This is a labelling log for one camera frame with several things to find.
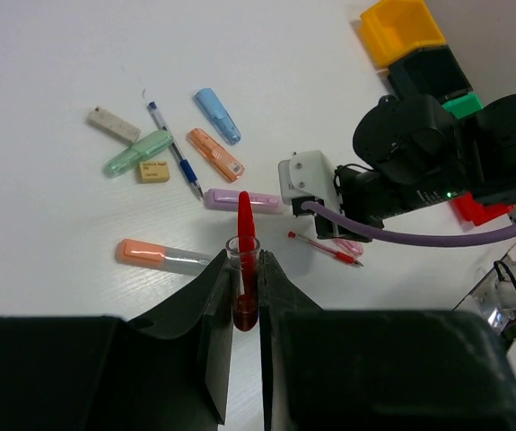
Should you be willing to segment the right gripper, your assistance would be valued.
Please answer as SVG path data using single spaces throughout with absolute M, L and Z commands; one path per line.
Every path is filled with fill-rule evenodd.
M 458 119 L 431 95 L 380 98 L 353 135 L 365 172 L 336 168 L 345 216 L 370 227 L 467 193 L 516 205 L 516 94 Z

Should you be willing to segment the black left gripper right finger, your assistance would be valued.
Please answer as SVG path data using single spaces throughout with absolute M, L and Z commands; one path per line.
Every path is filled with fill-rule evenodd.
M 267 430 L 516 430 L 516 376 L 472 312 L 325 310 L 259 256 Z

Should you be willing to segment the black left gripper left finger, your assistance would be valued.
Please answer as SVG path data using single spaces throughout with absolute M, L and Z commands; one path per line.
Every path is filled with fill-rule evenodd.
M 0 430 L 215 430 L 232 352 L 226 255 L 151 310 L 0 317 Z

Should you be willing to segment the red pen cap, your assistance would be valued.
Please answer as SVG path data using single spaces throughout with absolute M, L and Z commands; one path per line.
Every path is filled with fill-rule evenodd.
M 258 266 L 260 243 L 256 236 L 249 193 L 238 199 L 237 235 L 226 243 L 231 270 L 232 318 L 234 326 L 250 331 L 258 321 Z

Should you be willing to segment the red gel pen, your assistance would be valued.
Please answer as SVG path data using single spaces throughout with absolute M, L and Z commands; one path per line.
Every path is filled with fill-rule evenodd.
M 287 234 L 287 236 L 296 241 L 306 243 L 309 246 L 317 249 L 318 251 L 322 251 L 322 252 L 326 253 L 327 255 L 331 256 L 333 259 L 340 261 L 346 265 L 360 267 L 360 268 L 363 267 L 363 263 L 360 262 L 356 257 L 346 254 L 342 251 L 334 250 L 334 249 L 332 249 L 328 246 L 325 246 L 319 242 L 309 239 L 304 235 L 290 231 Z

